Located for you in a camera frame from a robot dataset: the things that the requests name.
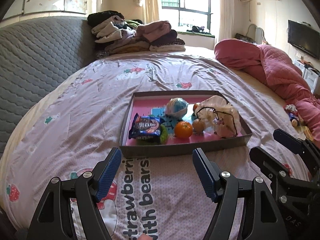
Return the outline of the blue cookie packet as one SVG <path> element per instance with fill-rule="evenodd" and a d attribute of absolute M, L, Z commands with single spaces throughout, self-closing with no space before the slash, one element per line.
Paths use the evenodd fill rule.
<path fill-rule="evenodd" d="M 163 118 L 155 116 L 140 116 L 135 114 L 129 130 L 128 138 L 145 141 L 159 141 Z"/>

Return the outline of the shallow brown cardboard box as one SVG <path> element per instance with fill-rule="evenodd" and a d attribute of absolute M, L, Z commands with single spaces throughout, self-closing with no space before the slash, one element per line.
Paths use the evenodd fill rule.
<path fill-rule="evenodd" d="M 223 139 L 207 132 L 201 134 L 195 133 L 188 139 L 175 137 L 174 127 L 177 120 L 164 116 L 165 106 L 169 100 L 183 98 L 189 103 L 187 113 L 182 120 L 191 123 L 195 119 L 193 105 L 214 95 L 224 98 L 216 90 L 171 90 L 133 93 L 120 135 L 119 147 L 123 156 L 126 158 L 170 157 L 191 154 L 195 148 L 201 148 L 204 152 L 212 152 L 245 146 L 252 136 L 252 131 L 243 118 L 240 118 L 241 129 L 235 138 Z M 130 139 L 129 130 L 136 114 L 140 116 L 154 115 L 163 118 L 168 132 L 167 142 L 165 144 L 146 145 L 136 139 Z"/>

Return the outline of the small plush toy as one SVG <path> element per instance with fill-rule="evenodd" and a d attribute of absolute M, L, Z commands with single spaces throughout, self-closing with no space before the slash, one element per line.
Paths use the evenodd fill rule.
<path fill-rule="evenodd" d="M 293 127 L 298 127 L 298 126 L 303 126 L 304 125 L 304 120 L 298 113 L 298 110 L 295 105 L 289 104 L 284 106 L 284 111 L 287 113 L 289 116 L 289 120 L 291 122 L 291 125 Z"/>

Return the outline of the yellow wooden block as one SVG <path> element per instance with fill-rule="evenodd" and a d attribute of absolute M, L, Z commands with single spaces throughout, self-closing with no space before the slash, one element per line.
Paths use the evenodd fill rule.
<path fill-rule="evenodd" d="M 314 138 L 312 136 L 310 129 L 307 126 L 303 126 L 302 128 L 303 128 L 303 132 L 304 132 L 306 138 L 308 140 L 310 140 L 311 142 L 313 142 Z"/>

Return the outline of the dark items on windowsill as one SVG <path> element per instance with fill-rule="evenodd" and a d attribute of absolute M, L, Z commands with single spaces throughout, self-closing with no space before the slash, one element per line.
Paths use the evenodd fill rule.
<path fill-rule="evenodd" d="M 191 29 L 187 30 L 187 32 L 204 34 L 204 35 L 211 35 L 211 33 L 205 31 L 204 26 L 198 27 L 196 25 L 193 25 Z"/>

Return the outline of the pink printed bed sheet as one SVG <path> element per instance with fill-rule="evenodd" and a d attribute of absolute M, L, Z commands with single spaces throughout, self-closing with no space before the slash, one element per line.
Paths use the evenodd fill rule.
<path fill-rule="evenodd" d="M 59 87 L 50 106 L 37 104 L 14 133 L 14 149 L 2 161 L 1 206 L 17 230 L 31 223 L 50 179 L 76 178 L 104 160 L 120 142 L 132 94 L 158 90 L 217 90 L 239 111 L 252 131 L 246 146 L 208 153 L 218 166 L 242 179 L 260 175 L 249 150 L 264 148 L 293 176 L 308 180 L 299 156 L 273 139 L 281 128 L 298 136 L 283 100 L 248 74 L 228 69 L 213 52 L 143 53 L 98 60 Z M 116 188 L 100 204 L 113 239 L 202 239 L 215 210 L 192 163 L 192 151 L 164 158 L 124 159 Z"/>

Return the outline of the pink quilted duvet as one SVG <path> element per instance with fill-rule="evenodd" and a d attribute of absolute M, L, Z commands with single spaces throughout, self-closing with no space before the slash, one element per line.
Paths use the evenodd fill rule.
<path fill-rule="evenodd" d="M 255 45 L 226 39 L 214 48 L 215 58 L 228 68 L 243 70 L 293 104 L 319 146 L 319 100 L 314 97 L 302 71 L 284 51 L 270 45 Z"/>

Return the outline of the pile of folded clothes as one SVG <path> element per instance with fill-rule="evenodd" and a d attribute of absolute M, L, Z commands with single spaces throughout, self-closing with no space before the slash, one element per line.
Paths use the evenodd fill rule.
<path fill-rule="evenodd" d="M 95 38 L 97 59 L 143 51 L 185 51 L 185 42 L 169 21 L 143 24 L 140 20 L 125 20 L 123 14 L 108 10 L 88 15 L 87 23 Z"/>

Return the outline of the white tv cabinet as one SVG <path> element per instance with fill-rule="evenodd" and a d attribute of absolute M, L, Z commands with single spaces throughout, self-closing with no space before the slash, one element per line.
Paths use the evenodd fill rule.
<path fill-rule="evenodd" d="M 313 94 L 319 95 L 320 88 L 320 76 L 319 70 L 314 68 L 310 62 L 303 60 L 294 60 L 294 65 L 297 66 L 302 71 L 302 76 L 304 80 L 309 85 L 311 92 Z"/>

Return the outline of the white pink curtain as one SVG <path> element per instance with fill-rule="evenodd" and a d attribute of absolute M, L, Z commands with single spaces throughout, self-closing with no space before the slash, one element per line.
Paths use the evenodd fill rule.
<path fill-rule="evenodd" d="M 219 34 L 217 41 L 232 38 L 234 24 L 234 0 L 220 0 Z"/>

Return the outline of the window with dark frame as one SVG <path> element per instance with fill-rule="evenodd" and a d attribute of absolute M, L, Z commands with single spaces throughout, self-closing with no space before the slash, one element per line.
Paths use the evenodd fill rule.
<path fill-rule="evenodd" d="M 211 15 L 211 0 L 161 0 L 159 19 L 169 21 L 173 27 L 210 30 Z"/>

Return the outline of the blue white egg toy pack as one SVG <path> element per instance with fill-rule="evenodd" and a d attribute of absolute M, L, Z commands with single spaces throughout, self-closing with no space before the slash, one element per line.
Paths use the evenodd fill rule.
<path fill-rule="evenodd" d="M 172 98 L 166 104 L 165 114 L 176 119 L 183 118 L 188 110 L 189 103 L 183 98 Z"/>

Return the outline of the beige drawstring pouch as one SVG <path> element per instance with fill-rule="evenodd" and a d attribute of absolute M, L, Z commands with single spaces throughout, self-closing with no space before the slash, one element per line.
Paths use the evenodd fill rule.
<path fill-rule="evenodd" d="M 220 138 L 234 138 L 241 132 L 238 110 L 222 96 L 214 95 L 200 102 L 194 115 L 204 121 L 204 132 Z"/>

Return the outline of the brown walnut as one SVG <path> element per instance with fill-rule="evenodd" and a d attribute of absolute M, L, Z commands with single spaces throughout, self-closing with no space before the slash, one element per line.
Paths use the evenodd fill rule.
<path fill-rule="evenodd" d="M 192 123 L 193 129 L 196 133 L 202 133 L 205 129 L 205 123 L 201 119 L 195 119 Z"/>

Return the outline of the grey quilted headboard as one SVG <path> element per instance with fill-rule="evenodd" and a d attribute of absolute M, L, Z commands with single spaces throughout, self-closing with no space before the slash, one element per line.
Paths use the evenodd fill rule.
<path fill-rule="evenodd" d="M 1 152 L 33 105 L 94 60 L 84 17 L 33 18 L 1 28 Z"/>

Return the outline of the white chair back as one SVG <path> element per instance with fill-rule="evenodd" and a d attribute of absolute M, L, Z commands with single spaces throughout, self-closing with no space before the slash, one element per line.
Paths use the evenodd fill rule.
<path fill-rule="evenodd" d="M 264 30 L 260 27 L 257 27 L 255 24 L 250 24 L 248 26 L 246 36 L 249 37 L 253 41 L 253 43 L 267 44 Z"/>

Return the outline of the black wall television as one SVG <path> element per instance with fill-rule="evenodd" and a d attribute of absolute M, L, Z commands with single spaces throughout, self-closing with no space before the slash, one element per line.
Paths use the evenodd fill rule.
<path fill-rule="evenodd" d="M 319 60 L 319 32 L 306 24 L 288 20 L 289 44 Z"/>

